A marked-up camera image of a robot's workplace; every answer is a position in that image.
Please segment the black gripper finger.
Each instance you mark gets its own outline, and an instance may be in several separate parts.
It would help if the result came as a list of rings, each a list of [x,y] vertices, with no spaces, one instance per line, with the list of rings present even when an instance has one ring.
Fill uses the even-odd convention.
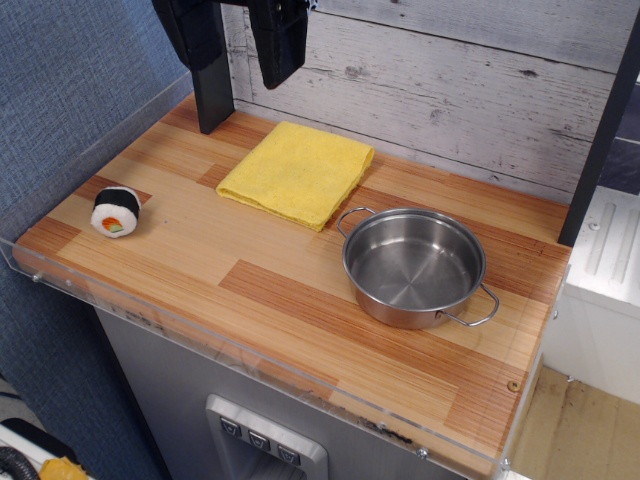
[[[248,2],[264,86],[275,89],[305,63],[308,1]]]
[[[213,1],[153,0],[153,8],[179,60],[203,70],[222,54]]]

